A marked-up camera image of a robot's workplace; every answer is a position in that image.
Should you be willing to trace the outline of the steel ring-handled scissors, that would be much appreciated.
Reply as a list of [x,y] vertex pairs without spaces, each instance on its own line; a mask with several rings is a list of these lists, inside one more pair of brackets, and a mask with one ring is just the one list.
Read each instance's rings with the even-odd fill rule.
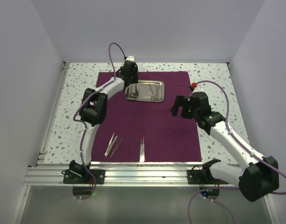
[[148,85],[149,85],[149,88],[150,88],[150,91],[151,91],[151,94],[152,94],[150,100],[156,102],[156,101],[157,101],[157,94],[155,94],[155,93],[153,92],[152,87],[151,87],[151,84],[149,83]]

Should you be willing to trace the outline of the purple cloth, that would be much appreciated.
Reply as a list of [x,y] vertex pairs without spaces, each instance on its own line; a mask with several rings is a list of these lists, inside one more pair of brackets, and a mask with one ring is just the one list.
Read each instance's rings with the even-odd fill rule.
[[[140,80],[164,82],[164,100],[161,103],[129,101],[124,92],[108,100],[107,114],[99,127],[92,149],[92,161],[138,162],[140,143],[144,138],[146,162],[200,162],[198,129],[194,120],[171,115],[177,95],[188,96],[191,84],[188,72],[141,72]],[[113,135],[114,146],[123,138],[110,158],[105,151]]]

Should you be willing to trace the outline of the wide steel tweezers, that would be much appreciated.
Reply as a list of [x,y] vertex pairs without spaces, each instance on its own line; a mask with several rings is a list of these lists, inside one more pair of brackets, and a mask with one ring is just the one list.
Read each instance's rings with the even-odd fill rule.
[[115,143],[116,139],[117,139],[117,136],[115,135],[115,133],[113,133],[113,135],[112,135],[112,137],[111,137],[111,139],[109,141],[109,144],[108,144],[108,146],[106,148],[106,151],[105,151],[105,154],[104,154],[105,157],[108,156],[109,152],[111,151],[112,147],[114,146],[114,143]]

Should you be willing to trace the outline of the thin pointed steel tweezers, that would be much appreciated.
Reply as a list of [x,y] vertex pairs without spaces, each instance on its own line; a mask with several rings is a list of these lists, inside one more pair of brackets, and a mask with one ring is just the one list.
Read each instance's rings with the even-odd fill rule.
[[114,146],[114,149],[113,149],[113,151],[112,151],[112,153],[111,153],[111,155],[110,155],[110,158],[112,158],[112,156],[113,156],[114,153],[116,152],[116,150],[117,150],[117,148],[119,147],[119,145],[120,145],[120,143],[122,142],[122,140],[123,140],[123,138],[120,138],[120,139],[118,140],[118,142],[117,142],[116,145]]

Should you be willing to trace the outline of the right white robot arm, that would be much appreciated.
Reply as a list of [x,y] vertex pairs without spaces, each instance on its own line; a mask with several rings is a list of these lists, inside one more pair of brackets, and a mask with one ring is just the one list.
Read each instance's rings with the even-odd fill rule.
[[187,171],[189,184],[214,184],[221,180],[238,187],[250,202],[279,188],[276,159],[263,156],[245,141],[237,143],[240,137],[219,112],[212,111],[206,93],[199,91],[189,97],[178,95],[171,108],[172,116],[176,116],[179,109],[182,118],[195,120],[198,127],[221,143],[238,163],[238,167],[233,167],[223,164],[220,159],[212,159],[198,169]]

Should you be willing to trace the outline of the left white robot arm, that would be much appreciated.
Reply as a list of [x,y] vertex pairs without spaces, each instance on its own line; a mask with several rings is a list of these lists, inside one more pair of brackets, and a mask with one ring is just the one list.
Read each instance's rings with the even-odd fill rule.
[[138,83],[138,66],[134,56],[126,57],[120,72],[100,87],[92,90],[86,89],[82,103],[76,114],[80,119],[74,119],[85,125],[80,141],[79,157],[77,163],[88,167],[92,160],[92,148],[98,128],[103,123],[107,114],[108,100],[115,94],[126,89],[130,84]]

